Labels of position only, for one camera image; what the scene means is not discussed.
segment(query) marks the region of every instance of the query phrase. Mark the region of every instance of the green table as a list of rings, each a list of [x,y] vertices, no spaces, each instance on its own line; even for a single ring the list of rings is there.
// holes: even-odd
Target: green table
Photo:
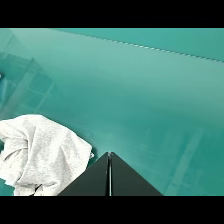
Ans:
[[[222,47],[210,58],[222,60]],[[0,71],[0,119],[43,114],[96,158],[117,153],[164,195],[224,195],[223,63],[21,28],[0,29]],[[0,195],[7,189],[0,183]]]

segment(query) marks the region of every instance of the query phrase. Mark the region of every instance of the towel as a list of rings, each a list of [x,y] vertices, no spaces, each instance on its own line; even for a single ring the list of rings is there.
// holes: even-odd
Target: towel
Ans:
[[[82,174],[92,146],[42,115],[0,121],[0,178],[14,196],[55,196]]]

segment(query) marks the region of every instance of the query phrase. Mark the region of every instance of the white cloth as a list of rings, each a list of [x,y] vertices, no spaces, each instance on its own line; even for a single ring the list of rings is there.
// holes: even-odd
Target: white cloth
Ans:
[[[82,174],[92,146],[41,115],[0,121],[0,178],[15,196],[55,196]]]

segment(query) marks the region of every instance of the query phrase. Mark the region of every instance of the cloth fold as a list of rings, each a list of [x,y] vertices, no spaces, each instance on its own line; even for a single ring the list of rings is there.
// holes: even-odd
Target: cloth fold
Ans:
[[[55,196],[82,174],[92,146],[42,115],[0,121],[0,178],[15,196]]]

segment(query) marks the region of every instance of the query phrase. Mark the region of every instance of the black triangular object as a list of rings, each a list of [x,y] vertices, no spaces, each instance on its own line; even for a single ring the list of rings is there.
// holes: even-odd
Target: black triangular object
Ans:
[[[108,192],[108,153],[105,153],[58,196],[107,196]]]
[[[115,153],[111,153],[112,196],[162,196]]]

